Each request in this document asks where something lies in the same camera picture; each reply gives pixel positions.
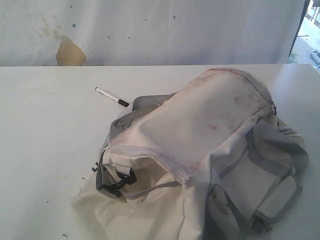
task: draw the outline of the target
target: red stain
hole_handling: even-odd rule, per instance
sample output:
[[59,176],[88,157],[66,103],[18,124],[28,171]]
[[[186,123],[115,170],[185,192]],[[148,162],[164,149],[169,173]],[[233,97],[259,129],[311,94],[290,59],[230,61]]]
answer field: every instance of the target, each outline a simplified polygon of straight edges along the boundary
[[218,126],[214,126],[214,125],[211,125],[211,124],[208,124],[209,128],[213,131],[217,130]]

